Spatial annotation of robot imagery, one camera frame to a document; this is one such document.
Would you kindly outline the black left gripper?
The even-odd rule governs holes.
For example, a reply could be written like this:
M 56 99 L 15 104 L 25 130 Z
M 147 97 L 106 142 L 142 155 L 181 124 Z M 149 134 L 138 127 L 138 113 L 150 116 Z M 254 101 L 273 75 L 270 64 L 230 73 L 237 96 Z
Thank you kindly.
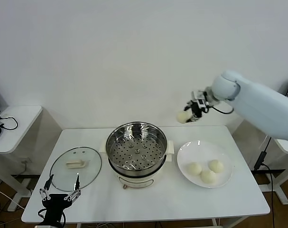
M 72 205 L 72 201 L 75 201 L 80 195 L 80 181 L 79 174 L 74 184 L 74 191 L 68 194 L 50 194 L 49 189 L 52 184 L 53 174 L 45 182 L 43 188 L 39 189 L 39 193 L 42 198 L 42 205 L 46 208 L 44 221 L 61 221 L 64 210 Z

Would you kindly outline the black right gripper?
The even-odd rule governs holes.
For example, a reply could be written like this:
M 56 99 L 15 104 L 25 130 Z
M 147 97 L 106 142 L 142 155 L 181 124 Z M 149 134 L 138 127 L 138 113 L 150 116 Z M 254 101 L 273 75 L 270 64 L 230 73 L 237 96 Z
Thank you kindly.
M 186 123 L 194 123 L 202 117 L 202 110 L 197 101 L 189 101 L 184 107 L 184 111 L 191 109 L 193 116 L 186 120 Z

